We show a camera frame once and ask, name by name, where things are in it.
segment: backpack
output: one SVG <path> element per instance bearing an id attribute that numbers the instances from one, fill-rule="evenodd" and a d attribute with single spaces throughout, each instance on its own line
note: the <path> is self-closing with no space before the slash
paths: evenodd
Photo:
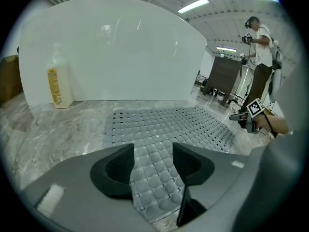
<path id="1" fill-rule="evenodd" d="M 271 38 L 271 49 L 270 52 L 272 54 L 272 68 L 274 70 L 281 69 L 282 68 L 282 53 L 281 53 L 281 47 L 277 40 L 274 40 L 274 38 L 270 35 Z"/>

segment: white t-shirt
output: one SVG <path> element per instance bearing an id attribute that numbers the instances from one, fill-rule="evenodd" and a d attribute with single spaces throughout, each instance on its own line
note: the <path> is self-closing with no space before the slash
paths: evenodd
<path id="1" fill-rule="evenodd" d="M 272 54 L 271 54 L 271 36 L 269 34 L 269 29 L 264 24 L 260 25 L 259 30 L 256 32 L 256 38 L 260 39 L 262 35 L 265 35 L 269 38 L 268 45 L 256 44 L 256 56 L 255 56 L 255 63 L 258 64 L 265 64 L 268 67 L 272 66 Z"/>

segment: gray perforated mat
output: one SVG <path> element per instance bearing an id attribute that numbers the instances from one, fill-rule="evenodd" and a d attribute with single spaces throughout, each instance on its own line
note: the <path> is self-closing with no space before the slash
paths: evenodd
<path id="1" fill-rule="evenodd" d="M 182 200 L 172 143 L 229 152 L 235 138 L 201 107 L 116 110 L 106 119 L 105 132 L 104 147 L 134 143 L 133 202 L 151 223 L 177 210 Z"/>

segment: plastic bottle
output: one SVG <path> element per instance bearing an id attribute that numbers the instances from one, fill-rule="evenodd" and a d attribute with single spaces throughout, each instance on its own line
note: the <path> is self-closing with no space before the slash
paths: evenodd
<path id="1" fill-rule="evenodd" d="M 60 51 L 60 44 L 54 44 L 52 61 L 47 65 L 49 88 L 56 108 L 67 108 L 72 102 L 67 62 Z"/>

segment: cardboard box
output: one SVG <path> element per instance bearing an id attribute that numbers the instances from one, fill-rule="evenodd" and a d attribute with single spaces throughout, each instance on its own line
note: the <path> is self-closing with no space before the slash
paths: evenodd
<path id="1" fill-rule="evenodd" d="M 3 58 L 0 63 L 0 102 L 4 103 L 22 91 L 18 55 Z"/>

